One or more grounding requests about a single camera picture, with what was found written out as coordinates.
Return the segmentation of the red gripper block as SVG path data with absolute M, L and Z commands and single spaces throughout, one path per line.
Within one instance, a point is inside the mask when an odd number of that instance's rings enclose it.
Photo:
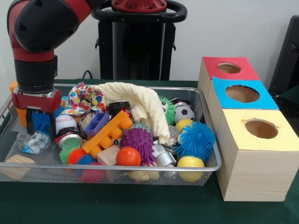
M 40 110 L 49 114 L 49 134 L 51 137 L 56 136 L 56 117 L 54 113 L 61 105 L 61 98 L 62 93 L 57 89 L 53 89 L 49 93 L 41 94 L 21 93 L 19 89 L 14 89 L 12 92 L 12 101 L 15 107 L 18 109 L 27 110 L 26 122 L 29 135 L 33 135 L 35 133 L 33 114 L 35 110 Z

